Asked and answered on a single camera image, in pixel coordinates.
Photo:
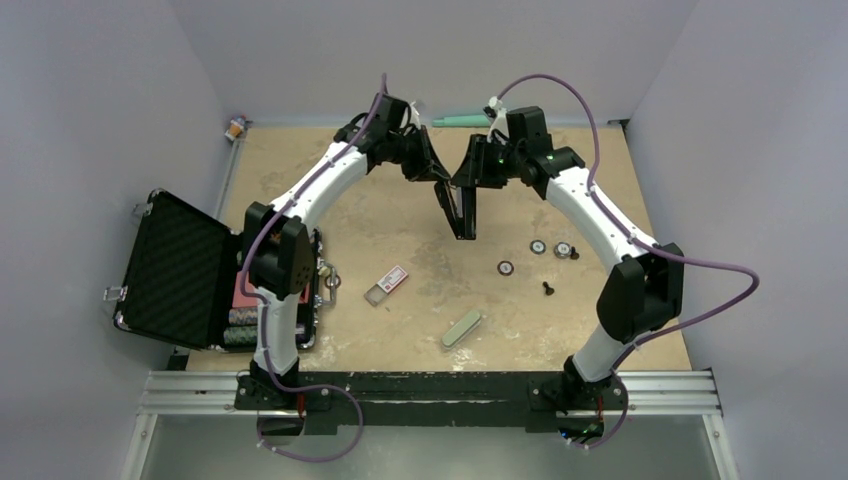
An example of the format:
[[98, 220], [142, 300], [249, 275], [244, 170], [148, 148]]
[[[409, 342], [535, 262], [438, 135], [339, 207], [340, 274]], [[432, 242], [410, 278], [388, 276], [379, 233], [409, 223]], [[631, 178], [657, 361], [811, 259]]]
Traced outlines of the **green staple case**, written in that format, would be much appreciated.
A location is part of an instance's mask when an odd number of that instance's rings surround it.
[[441, 346], [447, 350], [456, 347], [467, 335], [479, 326], [481, 321], [482, 314], [478, 310], [471, 310], [467, 312], [441, 337]]

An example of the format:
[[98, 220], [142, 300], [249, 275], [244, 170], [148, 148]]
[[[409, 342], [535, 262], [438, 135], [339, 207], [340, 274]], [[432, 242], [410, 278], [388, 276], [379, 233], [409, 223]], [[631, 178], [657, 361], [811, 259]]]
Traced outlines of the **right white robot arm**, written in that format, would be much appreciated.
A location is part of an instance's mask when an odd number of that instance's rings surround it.
[[620, 210], [599, 206], [605, 196], [589, 168], [572, 148], [554, 147], [541, 108], [493, 106], [486, 114], [488, 133], [470, 137], [440, 203], [455, 236], [473, 240], [477, 189], [500, 189], [518, 178], [588, 241], [608, 274], [596, 302], [599, 325], [567, 358], [559, 378], [539, 388], [549, 401], [584, 407], [610, 385], [627, 348], [680, 314], [684, 267], [668, 257], [681, 251], [674, 243], [657, 244]]

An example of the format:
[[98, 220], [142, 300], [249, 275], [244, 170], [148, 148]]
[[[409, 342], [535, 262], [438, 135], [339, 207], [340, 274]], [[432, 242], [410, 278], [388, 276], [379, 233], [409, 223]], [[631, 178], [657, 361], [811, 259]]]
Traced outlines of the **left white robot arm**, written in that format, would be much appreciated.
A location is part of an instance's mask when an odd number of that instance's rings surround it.
[[296, 317], [301, 292], [317, 267], [312, 230], [347, 189], [384, 163], [399, 166], [410, 182], [433, 183], [439, 205], [448, 219], [455, 218], [449, 173], [415, 104], [385, 93], [335, 133], [324, 155], [285, 194], [269, 205], [255, 203], [245, 213], [239, 288], [259, 307], [250, 375], [272, 408], [289, 407], [303, 390]]

